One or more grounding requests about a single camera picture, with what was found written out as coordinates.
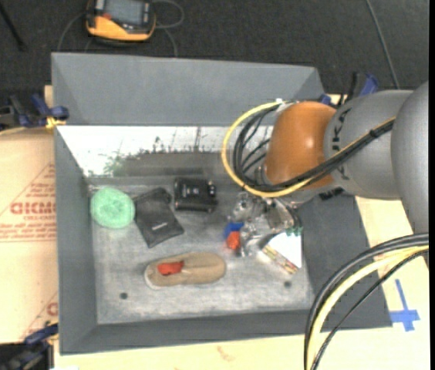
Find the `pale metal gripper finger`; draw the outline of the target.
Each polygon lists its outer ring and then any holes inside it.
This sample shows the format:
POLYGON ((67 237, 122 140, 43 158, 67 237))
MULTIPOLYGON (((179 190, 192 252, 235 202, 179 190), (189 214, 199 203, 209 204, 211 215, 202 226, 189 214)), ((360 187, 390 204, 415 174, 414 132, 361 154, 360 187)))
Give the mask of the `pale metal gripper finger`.
POLYGON ((259 212, 259 199, 249 192, 240 192, 231 210, 231 219, 237 222, 254 220, 259 212))
POLYGON ((242 257, 250 257, 257 254, 261 249, 261 242, 265 237, 264 231, 253 224, 245 224, 240 229, 239 254, 242 257))

